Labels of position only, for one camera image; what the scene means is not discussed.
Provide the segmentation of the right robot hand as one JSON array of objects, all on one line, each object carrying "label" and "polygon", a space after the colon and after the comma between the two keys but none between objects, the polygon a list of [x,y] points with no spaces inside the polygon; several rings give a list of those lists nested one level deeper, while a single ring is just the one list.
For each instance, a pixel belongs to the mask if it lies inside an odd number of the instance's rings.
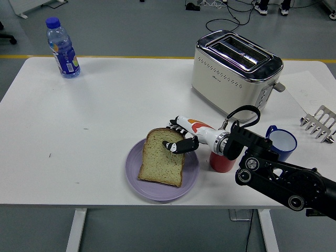
[{"label": "right robot hand", "polygon": [[177,116],[170,120],[167,128],[177,131],[185,136],[187,133],[191,138],[182,139],[177,142],[172,140],[163,141],[163,146],[174,154],[183,154],[198,149],[199,144],[207,144],[212,152],[223,155],[223,150],[230,135],[227,131],[216,130],[208,124],[190,119],[184,116]]}]

